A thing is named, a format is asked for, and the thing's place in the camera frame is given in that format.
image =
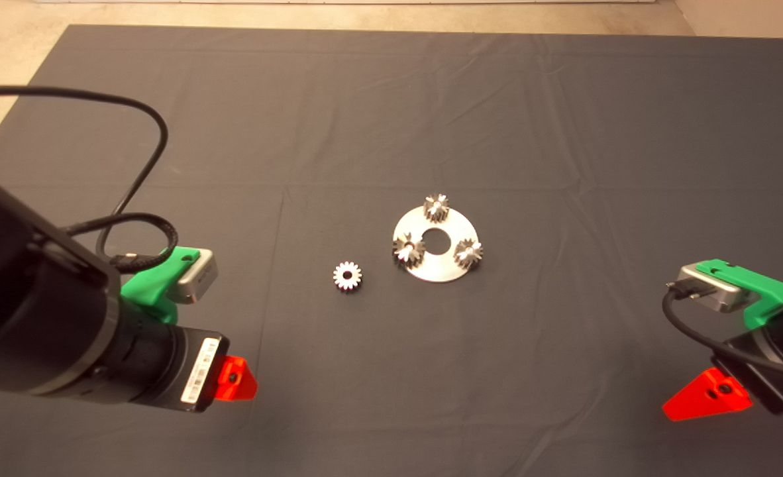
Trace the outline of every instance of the concrete floor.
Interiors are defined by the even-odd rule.
[[[673,0],[646,4],[204,5],[0,0],[0,84],[23,84],[70,24],[694,35]],[[14,99],[0,99],[0,121]]]

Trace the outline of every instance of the black cable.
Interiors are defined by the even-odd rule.
[[[86,101],[95,101],[98,103],[110,103],[110,105],[122,105],[129,106],[131,108],[139,109],[153,118],[156,121],[156,126],[159,128],[159,139],[156,143],[156,148],[153,149],[153,153],[150,155],[150,159],[146,161],[144,166],[128,190],[121,196],[118,205],[112,210],[112,215],[118,215],[126,209],[126,206],[132,200],[133,196],[143,184],[144,180],[152,171],[153,166],[156,165],[156,161],[159,161],[159,157],[162,155],[162,151],[165,151],[165,146],[168,144],[168,124],[164,118],[159,115],[155,109],[151,106],[141,103],[135,99],[129,99],[129,97],[116,96],[114,94],[95,93],[94,91],[86,91],[82,89],[73,89],[67,87],[41,87],[40,85],[0,85],[0,96],[49,96],[49,97],[68,97],[68,99],[83,99]],[[106,254],[106,240],[109,236],[109,231],[112,227],[103,227],[100,235],[97,237],[97,247],[95,247],[95,253],[104,260],[109,260],[110,257]]]
[[[171,253],[174,252],[174,248],[177,247],[177,243],[180,241],[177,230],[169,221],[159,217],[159,215],[147,214],[145,212],[127,212],[125,214],[106,215],[106,217],[62,227],[62,232],[73,237],[82,235],[82,233],[95,232],[97,230],[103,231],[108,229],[108,227],[112,227],[119,223],[128,223],[128,221],[143,221],[143,223],[149,223],[150,225],[155,226],[165,234],[165,237],[168,239],[168,246],[157,256],[137,256],[137,254],[131,254],[131,256],[110,257],[109,263],[122,274],[136,274],[142,270],[154,268],[155,266],[164,263],[165,260],[171,256]]]
[[[721,355],[735,360],[740,360],[741,362],[750,364],[752,366],[757,366],[757,368],[763,368],[777,372],[777,374],[783,374],[783,364],[778,364],[773,362],[773,360],[767,360],[751,353],[745,353],[744,351],[731,348],[721,341],[716,341],[715,339],[709,338],[709,336],[701,335],[701,333],[695,331],[692,328],[689,328],[688,325],[683,323],[682,320],[677,317],[673,308],[671,308],[671,304],[675,301],[675,299],[683,299],[686,298],[686,296],[688,295],[682,295],[682,293],[678,292],[677,290],[669,290],[669,292],[666,293],[662,299],[662,312],[665,314],[665,317],[668,318],[668,321],[671,322],[674,328],[680,330],[683,335],[694,339],[701,345],[704,345],[710,350],[713,350]]]

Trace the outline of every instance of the red triangular bracket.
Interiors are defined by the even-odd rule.
[[[710,368],[676,395],[668,399],[662,410],[668,419],[682,421],[715,414],[736,413],[752,406],[748,390],[732,376]]]
[[[250,401],[256,397],[259,384],[247,360],[237,356],[226,356],[224,366],[218,375],[218,390],[215,390],[215,399],[219,401]]]

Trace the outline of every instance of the gear hole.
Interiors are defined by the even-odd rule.
[[[424,232],[422,241],[424,241],[427,251],[437,256],[450,250],[450,237],[442,229],[427,230]]]

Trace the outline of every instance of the small spur gear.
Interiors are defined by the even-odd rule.
[[[333,272],[333,282],[344,292],[358,289],[362,284],[362,269],[353,262],[341,262]]]
[[[406,268],[412,268],[418,266],[422,260],[424,260],[424,252],[427,251],[427,246],[424,242],[412,241],[412,233],[406,233],[395,238],[392,244],[392,253],[394,253],[395,260]]]
[[[424,201],[424,217],[427,217],[432,223],[440,223],[447,218],[447,212],[450,211],[450,202],[443,193],[434,193],[428,195]]]
[[[483,259],[483,244],[470,238],[459,241],[453,250],[453,260],[461,268],[472,268]]]

